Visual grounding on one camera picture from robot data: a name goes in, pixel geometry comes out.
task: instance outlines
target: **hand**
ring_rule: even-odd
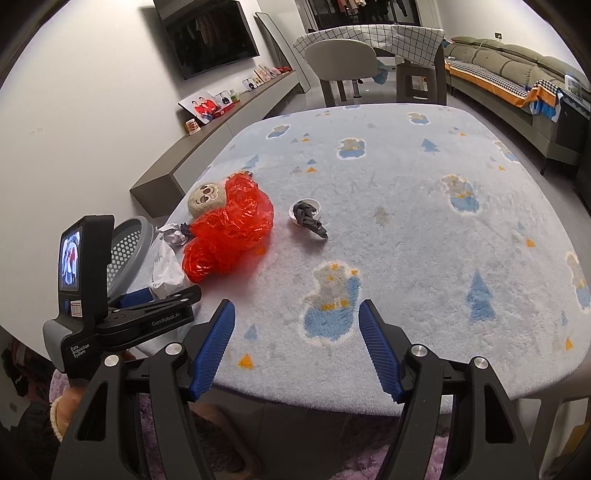
[[[129,353],[129,350],[121,352],[121,356],[126,362],[135,360],[135,357],[133,354]],[[78,410],[78,405],[86,392],[86,388],[87,387],[67,387],[61,395],[61,399],[56,408],[56,423],[62,436],[66,435],[66,430],[70,426],[74,413]]]

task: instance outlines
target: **sticker label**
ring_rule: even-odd
[[[70,311],[73,317],[82,318],[82,300],[74,300],[70,302]]]

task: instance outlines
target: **red plastic bag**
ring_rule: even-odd
[[[273,204],[247,174],[230,177],[225,189],[226,205],[191,224],[195,238],[184,249],[183,271],[193,283],[212,272],[230,272],[273,227]]]

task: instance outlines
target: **family photo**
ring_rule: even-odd
[[[181,107],[191,112],[204,124],[214,119],[214,113],[222,107],[217,100],[206,90],[199,90],[178,103]]]

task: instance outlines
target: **white chair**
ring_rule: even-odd
[[[527,397],[541,400],[534,433],[530,441],[531,453],[538,473],[542,473],[540,469],[560,406],[565,402],[589,397],[591,397],[591,349],[587,352],[581,366],[569,377]]]
[[[378,59],[372,47],[359,40],[333,38],[310,45],[304,52],[306,61],[318,75],[326,106],[335,106],[330,87],[337,82],[340,99],[345,101],[344,80],[351,80],[355,98],[359,98],[357,79],[375,77],[378,74]]]

